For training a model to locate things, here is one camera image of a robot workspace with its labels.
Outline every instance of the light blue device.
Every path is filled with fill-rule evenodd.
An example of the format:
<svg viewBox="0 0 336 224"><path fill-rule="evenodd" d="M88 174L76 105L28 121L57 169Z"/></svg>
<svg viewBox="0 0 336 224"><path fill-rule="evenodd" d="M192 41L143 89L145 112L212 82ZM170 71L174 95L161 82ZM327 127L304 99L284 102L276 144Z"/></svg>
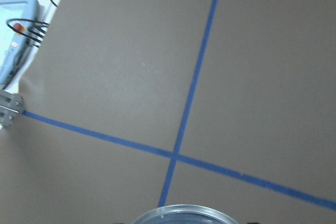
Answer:
<svg viewBox="0 0 336 224"><path fill-rule="evenodd" d="M13 76L25 62L25 51L29 46L29 39L24 35L12 31L7 26L7 20L23 18L35 21L38 15L37 0L0 0L0 89L5 88ZM19 21L15 24L27 35L32 25L29 21Z"/></svg>

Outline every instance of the gray metal bracket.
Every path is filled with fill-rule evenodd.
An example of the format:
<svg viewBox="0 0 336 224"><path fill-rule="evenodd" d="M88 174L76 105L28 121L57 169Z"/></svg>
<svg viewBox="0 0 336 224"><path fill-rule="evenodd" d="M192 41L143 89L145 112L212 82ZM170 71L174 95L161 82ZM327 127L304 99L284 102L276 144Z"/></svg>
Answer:
<svg viewBox="0 0 336 224"><path fill-rule="evenodd" d="M10 126L23 110L23 98L0 89L0 125Z"/></svg>

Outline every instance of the blue line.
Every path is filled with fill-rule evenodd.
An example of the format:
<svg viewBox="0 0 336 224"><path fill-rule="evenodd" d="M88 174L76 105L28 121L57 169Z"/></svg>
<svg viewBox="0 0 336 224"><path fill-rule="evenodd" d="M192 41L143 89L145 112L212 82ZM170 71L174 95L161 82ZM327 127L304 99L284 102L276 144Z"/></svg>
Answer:
<svg viewBox="0 0 336 224"><path fill-rule="evenodd" d="M222 166L218 166L218 165L214 165L211 163L207 163L204 161L201 161L199 159L195 159L192 157L187 157L187 156L183 156L180 154L174 154L172 152L168 152L159 148L155 148L155 147L151 147L148 145L144 145L144 144L139 144L139 143L135 143L135 142L131 142L128 140L124 140L122 138L118 138L118 137L114 137L114 136L110 136L110 135L106 135L106 134L102 134L99 132L95 132L95 131L91 131L88 129L84 129L78 126L74 126L71 124L67 124L67 123L63 123L63 122L59 122L53 119L49 119L46 118L44 116L41 115L37 115L28 111L24 111L23 115L28 117L28 118L32 118L35 119L37 121L43 122L43 123L47 123L56 127L60 127L62 129L67 129L70 131L74 131L83 135L87 135L87 136L91 136L91 137L95 137L101 140L105 140L108 142L112 142L115 144L119 144L119 145L123 145L126 147L130 147L136 150L140 150L140 151L144 151L144 152L148 152L148 153L152 153L155 155L159 155L159 156L163 156L163 157L167 157L171 159L171 162L169 164L168 167L168 175L166 177L164 186L163 186L163 193L162 195L166 195L169 192L169 187L170 187L170 182L172 177L173 177L173 173L174 173L174 169L175 169L175 165L176 165L176 161L185 163L185 164L189 164L189 165L193 165L199 168L203 168L205 170L209 170L211 172L215 172L227 177L231 177L233 179L238 179L241 180L243 182L255 185L255 186L259 186L262 187L264 189L268 189L268 190L273 190L276 191L278 193L293 197L293 198L297 198L306 202L309 202L311 204L314 205L318 205L324 208L329 208L331 210L335 210L336 211L336 201L332 201L332 200L328 200L328 199L323 199L323 198L319 198L313 195L309 195L306 193L303 193L301 191L292 189L290 187L286 187L286 186L282 186L280 184L276 184L273 182L269 182L267 180L264 179L260 179L251 175L247 175L247 174L242 174L240 172L237 172L235 170L229 169L229 168L225 168ZM164 205L164 200L165 198L162 197L160 198L160 205Z"/></svg>
<svg viewBox="0 0 336 224"><path fill-rule="evenodd" d="M234 179L239 179L241 181L247 182L249 184L259 186L265 189L273 190L278 193L290 196L292 198L297 198L306 202L309 202L314 205L318 205L324 208L329 208L331 210L336 210L336 201L319 198L313 195L306 194L304 192L292 189L290 187L282 186L277 183L273 183L261 178L257 178L248 174L241 174L235 170L224 168L218 165L210 164L204 161L200 161L191 157L179 155L176 157L178 161L197 166L206 170L210 170L224 176L228 176Z"/></svg>
<svg viewBox="0 0 336 224"><path fill-rule="evenodd" d="M80 133L80 134L83 134L83 135L86 135L86 136L95 137L95 138L98 138L98 139L101 139L101 140L105 140L105 141L112 142L112 143L115 143L115 144L120 144L120 145L127 146L127 147L130 147L130 148L133 148L133 149L141 150L141 151L144 151L144 152L149 152L149 153L156 154L156 155L159 155L159 156L164 156L164 157L169 157L169 158L172 157L171 152L165 151L163 149L156 148L156 147L153 147L153 146L132 142L132 141L129 141L129 140L125 140L125 139L115 137L115 136L106 135L106 134L99 133L99 132L96 132L96 131L91 131L91 130L88 130L88 129L85 129L85 128L81 128L81 127L78 127L78 126L68 124L68 123L63 123L63 122L56 121L56 120L53 120L53 119L50 119L50 118L46 118L44 116L37 115L37 114L31 113L31 112L28 112L28 111L24 111L22 113L22 115L25 115L25 116L27 116L29 118L32 118L32 119L35 119L37 121L41 121L41 122L44 122L44 123L47 123L47 124L51 124L51 125L54 125L54 126L57 126L57 127L63 128L63 129L67 129L67 130L70 130L70 131L74 131L74 132L77 132L77 133Z"/></svg>
<svg viewBox="0 0 336 224"><path fill-rule="evenodd" d="M188 117L189 117L189 114L190 114L191 105L193 103L194 94L195 94L198 78L199 78L199 75L200 75L202 62L203 62L203 59L204 59L204 53L205 53L206 45L207 45L207 42L208 42L208 39L209 39L209 34L210 34L213 19L214 19L217 2L218 2L218 0L212 0L212 3L211 3L209 16L208 16L206 26L205 26L205 30L204 30L202 44L201 44L201 47L200 47L200 51L198 53L194 74L193 74L192 81L191 81L191 84L190 84L188 97L187 97L187 100L186 100L186 103L185 103L180 127L178 129L178 134L177 134L176 142L175 142L175 145L174 145L173 154L175 156L178 156L178 154L180 152L180 149L181 149L182 140L183 140L185 128L186 128L186 125L187 125L187 122L188 122ZM162 207L162 206L165 205L165 202L166 202L166 199L167 199L167 196L168 196L168 192L169 192L169 188L170 188L170 184L171 184L173 174L174 174L175 164L176 164L176 159L174 159L174 157L172 157L171 160L170 160L170 163L169 163L168 171L167 171L166 178L165 178L163 188L162 188L162 191L161 191L160 200L159 200L159 204L158 204L159 207Z"/></svg>

